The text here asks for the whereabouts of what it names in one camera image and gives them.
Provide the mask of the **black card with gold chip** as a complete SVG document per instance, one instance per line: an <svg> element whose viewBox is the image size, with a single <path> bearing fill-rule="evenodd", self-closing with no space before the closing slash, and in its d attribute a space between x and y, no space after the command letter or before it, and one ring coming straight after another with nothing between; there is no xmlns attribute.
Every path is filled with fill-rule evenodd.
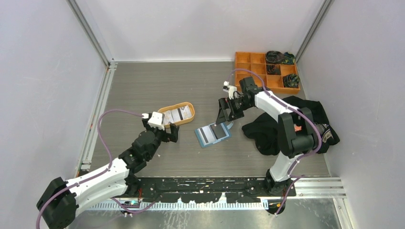
<svg viewBox="0 0 405 229"><path fill-rule="evenodd" d="M222 138L228 136L227 131L224 129L222 124L219 124L219 125L212 124L212 125L210 125L210 129L212 130L212 133L216 140L219 140L219 139L222 139Z"/></svg>

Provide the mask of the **orange oval plastic tray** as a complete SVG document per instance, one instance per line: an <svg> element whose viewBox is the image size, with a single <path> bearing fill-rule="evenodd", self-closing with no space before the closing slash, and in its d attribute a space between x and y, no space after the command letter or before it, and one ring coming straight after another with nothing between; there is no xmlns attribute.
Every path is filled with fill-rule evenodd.
<svg viewBox="0 0 405 229"><path fill-rule="evenodd" d="M182 103L179 103L179 104L166 106L166 107L160 108L160 109L158 110L158 112L159 112L159 113L163 113L164 111L173 110L173 109L175 109L175 108L179 108L179 107L186 106L186 105L188 105L188 106L190 107L190 110L191 110L191 112L192 112L192 118L186 119L186 120L182 120L182 121L179 121L179 122L175 122L175 123L174 123L175 125L179 126L179 125L182 125L182 124L189 123L189 122L191 122L191 121L194 119L194 116L195 116L195 109L194 109L194 107L193 107L193 105L192 105L191 103L189 103L189 102L182 102Z"/></svg>

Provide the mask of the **blue leather card holder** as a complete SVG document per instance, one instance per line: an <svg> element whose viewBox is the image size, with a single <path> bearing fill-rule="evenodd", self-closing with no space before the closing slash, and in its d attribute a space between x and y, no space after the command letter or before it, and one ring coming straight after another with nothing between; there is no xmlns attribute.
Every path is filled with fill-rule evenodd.
<svg viewBox="0 0 405 229"><path fill-rule="evenodd" d="M220 124L212 123L195 129L194 132L201 148L209 147L230 138L232 136L230 129L233 124L233 122L224 122Z"/></svg>

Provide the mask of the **white card with black stripe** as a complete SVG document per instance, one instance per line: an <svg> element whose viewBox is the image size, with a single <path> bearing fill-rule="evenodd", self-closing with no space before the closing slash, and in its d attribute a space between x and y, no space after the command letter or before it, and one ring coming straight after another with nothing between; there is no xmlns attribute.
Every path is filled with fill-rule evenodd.
<svg viewBox="0 0 405 229"><path fill-rule="evenodd" d="M210 144L215 141L215 137L208 125L199 129L202 140L205 144Z"/></svg>

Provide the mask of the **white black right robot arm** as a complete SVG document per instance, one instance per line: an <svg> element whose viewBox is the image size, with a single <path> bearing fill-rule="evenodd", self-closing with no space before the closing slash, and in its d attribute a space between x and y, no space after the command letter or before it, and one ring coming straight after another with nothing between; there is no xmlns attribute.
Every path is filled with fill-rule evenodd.
<svg viewBox="0 0 405 229"><path fill-rule="evenodd" d="M265 86L255 84L252 76L240 81L242 93L235 96L237 88L224 81L228 93L219 99L216 125L244 117L244 111L255 107L264 111L276 122L278 155L266 172L264 187L271 196L277 196L292 184L291 173L306 155L316 153L321 147L321 135L308 108L297 108L281 100Z"/></svg>

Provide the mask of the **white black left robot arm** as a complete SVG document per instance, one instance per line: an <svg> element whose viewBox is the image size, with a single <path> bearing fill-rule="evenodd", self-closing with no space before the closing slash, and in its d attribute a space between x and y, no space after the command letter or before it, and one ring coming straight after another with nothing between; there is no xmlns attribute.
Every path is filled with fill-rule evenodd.
<svg viewBox="0 0 405 229"><path fill-rule="evenodd" d="M44 220L50 229L64 229L83 211L108 198L135 196L140 186L135 174L153 158L161 143L178 141L179 126L170 124L168 132L152 127L146 120L143 123L146 130L107 165L70 180L53 179L36 204L36 228Z"/></svg>

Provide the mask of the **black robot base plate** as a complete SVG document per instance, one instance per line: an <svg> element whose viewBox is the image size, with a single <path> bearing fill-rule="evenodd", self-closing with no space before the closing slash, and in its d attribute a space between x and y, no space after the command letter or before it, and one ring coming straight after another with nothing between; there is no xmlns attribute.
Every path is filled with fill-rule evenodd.
<svg viewBox="0 0 405 229"><path fill-rule="evenodd" d="M268 177L141 177L122 198L162 203L258 203L261 198L295 196L291 179L275 183Z"/></svg>

